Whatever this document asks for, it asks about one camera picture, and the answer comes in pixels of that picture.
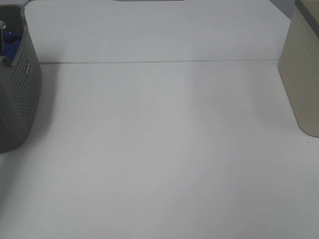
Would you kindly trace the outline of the beige plastic basket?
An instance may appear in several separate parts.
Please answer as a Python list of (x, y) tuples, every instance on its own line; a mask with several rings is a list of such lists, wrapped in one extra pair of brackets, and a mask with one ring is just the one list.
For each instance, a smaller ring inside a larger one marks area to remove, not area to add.
[(319, 135), (319, 2), (297, 0), (278, 70), (299, 128)]

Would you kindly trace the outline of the blue towel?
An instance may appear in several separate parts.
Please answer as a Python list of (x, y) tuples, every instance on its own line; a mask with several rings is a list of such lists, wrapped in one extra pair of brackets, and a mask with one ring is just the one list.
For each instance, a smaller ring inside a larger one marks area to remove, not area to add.
[(6, 57), (10, 62), (12, 62), (19, 49), (22, 36), (12, 32), (3, 31), (2, 38), (3, 49), (0, 51), (0, 56)]

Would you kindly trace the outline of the grey perforated plastic basket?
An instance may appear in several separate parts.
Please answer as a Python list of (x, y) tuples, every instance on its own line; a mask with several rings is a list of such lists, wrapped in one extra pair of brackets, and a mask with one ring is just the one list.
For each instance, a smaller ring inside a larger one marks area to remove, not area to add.
[(17, 4), (0, 7), (0, 50), (2, 32), (22, 36), (15, 58), (0, 57), (0, 151), (21, 146), (28, 138), (38, 107), (42, 72), (24, 14)]

